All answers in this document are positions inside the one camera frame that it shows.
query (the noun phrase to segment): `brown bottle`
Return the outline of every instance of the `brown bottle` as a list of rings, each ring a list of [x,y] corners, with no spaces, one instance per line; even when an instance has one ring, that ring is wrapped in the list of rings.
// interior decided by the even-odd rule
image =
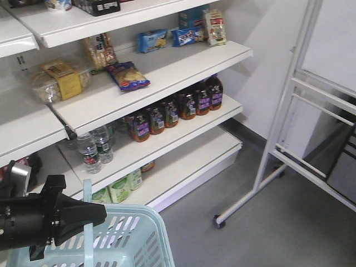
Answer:
[[[144,142],[150,137],[150,126],[147,116],[143,111],[136,111],[125,116],[128,133],[137,142]]]
[[[210,110],[218,110],[223,101],[223,84],[217,74],[212,75],[205,81],[210,95]]]
[[[196,114],[199,116],[205,115],[210,109],[210,95],[207,85],[204,81],[194,84]]]
[[[162,108],[156,103],[145,108],[150,122],[150,134],[158,135],[165,129],[165,118]]]
[[[192,86],[183,89],[177,93],[179,103],[179,116],[183,120],[191,120],[196,115],[196,102],[194,98],[194,89]]]
[[[165,127],[172,128],[178,124],[178,105],[173,97],[161,101],[165,113]]]

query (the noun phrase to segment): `shopping basket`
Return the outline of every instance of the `shopping basket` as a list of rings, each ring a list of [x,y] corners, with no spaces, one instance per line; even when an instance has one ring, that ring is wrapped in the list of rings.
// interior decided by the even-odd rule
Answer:
[[[90,182],[84,189],[86,200]],[[41,260],[30,261],[28,248],[13,249],[6,267],[174,267],[165,224],[155,210],[104,205],[107,217],[101,225],[86,225],[61,246],[47,246]]]

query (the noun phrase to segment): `caster wheel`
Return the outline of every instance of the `caster wheel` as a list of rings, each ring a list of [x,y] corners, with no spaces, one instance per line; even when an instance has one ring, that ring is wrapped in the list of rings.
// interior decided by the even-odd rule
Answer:
[[[226,222],[223,221],[221,224],[218,224],[218,223],[216,222],[216,219],[217,219],[219,216],[220,216],[220,215],[215,215],[212,221],[213,221],[213,223],[214,223],[214,225],[215,225],[216,228],[221,229],[221,228],[223,228],[223,227],[226,225]]]
[[[274,166],[274,167],[273,167],[273,170],[275,171],[275,170],[277,170],[279,167],[280,167],[280,166]],[[278,177],[278,178],[281,178],[281,177],[283,177],[283,176],[284,176],[284,171],[282,171],[277,177]]]

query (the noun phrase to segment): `shelf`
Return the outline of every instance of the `shelf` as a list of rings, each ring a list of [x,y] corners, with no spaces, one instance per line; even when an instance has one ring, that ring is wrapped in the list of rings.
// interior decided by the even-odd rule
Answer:
[[[53,106],[80,135],[203,80],[252,54],[251,49],[231,41],[218,47],[196,43],[166,47],[147,54],[129,53],[121,56],[120,61],[133,61],[152,82],[149,87],[120,92],[108,73],[101,73],[94,76],[94,82],[86,92]]]
[[[0,58],[38,48],[33,34],[0,7]]]
[[[77,7],[54,14],[44,4],[12,9],[7,1],[3,1],[2,5],[30,29],[44,46],[54,47],[216,1],[135,0],[122,3],[119,12],[98,17]]]
[[[0,92],[0,166],[66,138],[63,125],[23,87]]]
[[[63,145],[59,147],[79,180],[83,181],[91,178],[93,183],[92,190],[96,192],[142,165],[212,129],[241,111],[241,104],[224,95],[222,107],[219,110],[211,111],[205,116],[196,116],[192,120],[180,120],[174,128],[165,129],[159,135],[151,135],[145,142],[134,142],[128,135],[117,134],[116,143],[113,147],[113,161],[109,164],[103,164],[102,170],[93,175],[87,174],[82,164],[81,156],[77,151],[68,150]],[[81,199],[82,193],[76,194],[74,197]]]
[[[205,182],[207,179],[197,185],[195,181],[203,173],[209,171],[208,179],[212,178],[216,174],[212,173],[215,161],[233,157],[234,162],[240,149],[241,141],[216,127],[158,158],[155,168],[142,174],[142,185],[123,203],[148,205],[161,211],[172,204],[169,198],[183,187],[191,191]]]

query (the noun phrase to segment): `basket handle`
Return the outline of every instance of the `basket handle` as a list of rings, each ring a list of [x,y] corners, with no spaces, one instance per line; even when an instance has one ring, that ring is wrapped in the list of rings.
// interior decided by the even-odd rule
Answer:
[[[83,199],[86,202],[92,201],[91,180],[83,181]],[[93,240],[93,224],[84,225],[84,266],[94,267],[94,240]]]

